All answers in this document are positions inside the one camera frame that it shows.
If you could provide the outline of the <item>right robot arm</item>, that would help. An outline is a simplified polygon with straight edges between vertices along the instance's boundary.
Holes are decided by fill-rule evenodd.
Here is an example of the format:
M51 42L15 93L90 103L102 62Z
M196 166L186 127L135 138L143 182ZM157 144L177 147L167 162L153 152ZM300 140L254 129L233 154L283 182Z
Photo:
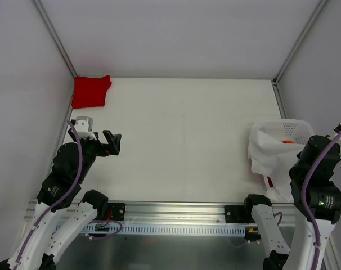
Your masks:
M341 191L330 180L341 161L338 139L312 136L290 169L295 206L291 246L284 242L268 198L251 194L244 200L243 218L257 224L266 252L263 269L321 268L325 246L341 214Z

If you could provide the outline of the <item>white t-shirt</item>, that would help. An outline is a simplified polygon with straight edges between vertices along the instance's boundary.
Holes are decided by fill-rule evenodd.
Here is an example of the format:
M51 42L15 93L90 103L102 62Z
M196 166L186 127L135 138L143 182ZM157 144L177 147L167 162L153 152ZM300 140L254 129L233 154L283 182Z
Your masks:
M285 144L261 132L249 133L251 171L262 176L266 197L273 202L293 203L289 170L297 162L302 144Z

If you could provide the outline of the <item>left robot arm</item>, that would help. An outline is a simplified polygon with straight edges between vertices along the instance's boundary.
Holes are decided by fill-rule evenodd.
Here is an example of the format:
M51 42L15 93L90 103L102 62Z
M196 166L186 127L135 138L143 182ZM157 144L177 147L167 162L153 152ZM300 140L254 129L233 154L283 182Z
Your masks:
M0 269L56 269L70 244L88 224L100 223L102 227L114 221L115 208L107 196L87 191L71 217L60 227L56 226L70 208L81 190L91 166L97 157L120 153L121 134L104 130L106 143L101 143L97 133L81 133L69 129L72 142L63 144L53 159L48 177L43 181L30 227L14 254L0 262Z

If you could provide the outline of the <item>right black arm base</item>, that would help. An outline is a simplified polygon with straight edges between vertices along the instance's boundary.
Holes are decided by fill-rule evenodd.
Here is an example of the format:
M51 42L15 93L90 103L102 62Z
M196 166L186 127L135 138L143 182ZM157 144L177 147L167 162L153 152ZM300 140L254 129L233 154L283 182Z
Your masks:
M246 208L243 205L225 205L224 215L226 223L249 223Z

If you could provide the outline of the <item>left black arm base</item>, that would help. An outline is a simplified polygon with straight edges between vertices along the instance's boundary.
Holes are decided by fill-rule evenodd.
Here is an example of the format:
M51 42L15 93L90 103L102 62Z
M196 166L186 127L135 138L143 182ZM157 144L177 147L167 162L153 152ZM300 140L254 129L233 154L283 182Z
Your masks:
M103 220L124 221L126 204L120 202L109 202L105 208Z

